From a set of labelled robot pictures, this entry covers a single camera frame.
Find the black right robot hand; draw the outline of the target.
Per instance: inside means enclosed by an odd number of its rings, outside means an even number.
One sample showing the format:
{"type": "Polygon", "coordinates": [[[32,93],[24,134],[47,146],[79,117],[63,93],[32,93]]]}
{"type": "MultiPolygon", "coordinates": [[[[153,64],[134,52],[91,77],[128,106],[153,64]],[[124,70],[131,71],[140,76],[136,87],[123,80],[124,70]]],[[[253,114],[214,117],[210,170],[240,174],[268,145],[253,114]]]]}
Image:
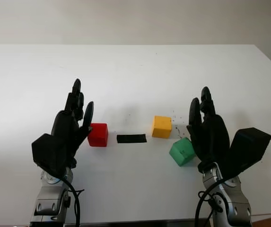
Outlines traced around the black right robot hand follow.
{"type": "Polygon", "coordinates": [[[208,87],[202,89],[200,99],[196,97],[191,102],[187,130],[194,152],[201,161],[198,165],[200,173],[224,160],[230,148],[229,135],[222,117],[216,114],[208,87]]]}

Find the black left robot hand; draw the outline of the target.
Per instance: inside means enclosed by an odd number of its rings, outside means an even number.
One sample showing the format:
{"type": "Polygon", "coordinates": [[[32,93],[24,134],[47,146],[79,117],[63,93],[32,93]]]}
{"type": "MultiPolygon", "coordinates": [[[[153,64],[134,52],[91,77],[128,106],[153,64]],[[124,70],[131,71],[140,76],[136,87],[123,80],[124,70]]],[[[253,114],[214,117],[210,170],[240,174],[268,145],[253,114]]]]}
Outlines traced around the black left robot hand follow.
{"type": "Polygon", "coordinates": [[[51,135],[63,139],[67,146],[66,160],[69,168],[75,168],[75,155],[82,142],[92,131],[91,122],[94,112],[94,102],[89,102],[86,109],[81,81],[76,79],[72,91],[69,92],[64,110],[55,117],[51,135]]]}

